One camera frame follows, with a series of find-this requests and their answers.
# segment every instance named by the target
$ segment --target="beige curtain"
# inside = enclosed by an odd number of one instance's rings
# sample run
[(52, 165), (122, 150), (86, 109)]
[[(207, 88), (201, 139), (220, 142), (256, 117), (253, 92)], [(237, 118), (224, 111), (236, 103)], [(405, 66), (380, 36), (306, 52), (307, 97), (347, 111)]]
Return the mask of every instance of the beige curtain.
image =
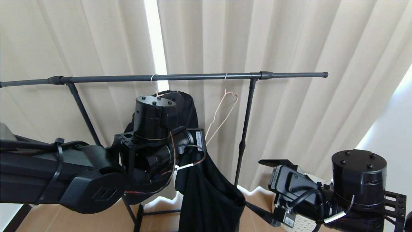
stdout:
[[(169, 74), (328, 71), (329, 77), (257, 82), (239, 184), (266, 187), (259, 159), (290, 159), (330, 177), (330, 156), (352, 149), (412, 63), (412, 2), (335, 0), (158, 1)], [(155, 73), (144, 4), (0, 1), (0, 81)], [(207, 127), (222, 80), (174, 81)], [(240, 99), (208, 146), (233, 182), (248, 80), (227, 80)], [(104, 145), (131, 120), (149, 83), (78, 84)], [(228, 96), (215, 126), (226, 117)], [(22, 136), (93, 143), (66, 86), (0, 90), (0, 120)]]
[[(260, 159), (290, 159), (331, 178), (330, 157), (353, 149), (412, 63), (411, 1), (158, 1), (168, 73), (311, 72), (329, 77), (257, 82), (239, 184), (267, 186)], [(208, 150), (234, 180), (248, 80), (228, 80), (236, 112)], [(170, 82), (195, 99), (208, 126), (223, 81)], [(218, 123), (234, 97), (228, 97)]]

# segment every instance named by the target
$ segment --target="dark baseboard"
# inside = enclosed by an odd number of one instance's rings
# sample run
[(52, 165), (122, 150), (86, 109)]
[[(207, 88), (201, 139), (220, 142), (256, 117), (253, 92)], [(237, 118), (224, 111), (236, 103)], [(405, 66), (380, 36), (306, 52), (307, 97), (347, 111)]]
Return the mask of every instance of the dark baseboard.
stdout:
[(19, 209), (19, 211), (16, 213), (16, 215), (13, 217), (13, 219), (10, 221), (10, 223), (7, 225), (7, 227), (4, 229), (3, 232), (15, 232), (17, 228), (20, 226), (20, 224), (23, 222), (23, 220), (26, 218), (31, 208), (32, 208), (31, 205), (24, 204)]

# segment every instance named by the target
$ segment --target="hanger hook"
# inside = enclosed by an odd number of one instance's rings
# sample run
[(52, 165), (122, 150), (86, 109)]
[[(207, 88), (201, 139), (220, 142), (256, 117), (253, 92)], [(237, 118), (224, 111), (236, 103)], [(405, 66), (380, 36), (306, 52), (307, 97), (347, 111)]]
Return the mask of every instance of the hanger hook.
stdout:
[(225, 74), (225, 79), (223, 80), (224, 83), (225, 83), (225, 89), (227, 89), (227, 87), (226, 87), (226, 76), (227, 76), (227, 74), (228, 74), (228, 73)]
[(150, 84), (153, 86), (153, 88), (155, 89), (155, 91), (157, 92), (157, 88), (156, 86), (153, 84), (152, 79), (154, 76), (156, 76), (157, 74), (153, 74), (152, 77), (150, 78)]

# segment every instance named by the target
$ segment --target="brown tile floor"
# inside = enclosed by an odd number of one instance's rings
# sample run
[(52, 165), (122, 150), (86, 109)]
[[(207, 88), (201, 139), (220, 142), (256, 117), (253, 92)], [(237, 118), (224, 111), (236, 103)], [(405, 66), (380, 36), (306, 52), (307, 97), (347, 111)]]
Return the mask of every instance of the brown tile floor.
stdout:
[[(265, 191), (254, 191), (245, 195), (246, 200), (254, 205), (270, 211), (272, 195)], [(180, 207), (181, 201), (159, 200), (156, 204), (145, 206), (145, 212), (171, 210)], [(137, 213), (138, 206), (132, 206)], [(179, 213), (144, 216), (141, 232), (172, 232), (179, 227)], [(60, 205), (36, 206), (27, 215), (17, 232), (132, 232), (133, 222), (122, 201), (117, 202), (109, 209), (96, 214), (80, 214)], [(241, 232), (284, 232), (280, 227), (271, 227), (250, 209), (245, 207), (240, 219)]]

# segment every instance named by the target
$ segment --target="white wall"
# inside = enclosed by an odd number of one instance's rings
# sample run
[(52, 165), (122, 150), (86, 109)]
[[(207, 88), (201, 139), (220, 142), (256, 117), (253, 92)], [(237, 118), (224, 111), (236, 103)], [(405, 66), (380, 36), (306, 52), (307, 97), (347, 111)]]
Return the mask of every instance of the white wall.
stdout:
[[(372, 151), (386, 159), (386, 189), (407, 195), (407, 212), (411, 212), (412, 66), (357, 149)], [(388, 222), (385, 231), (393, 231)]]
[(0, 203), (0, 231), (3, 231), (23, 204)]

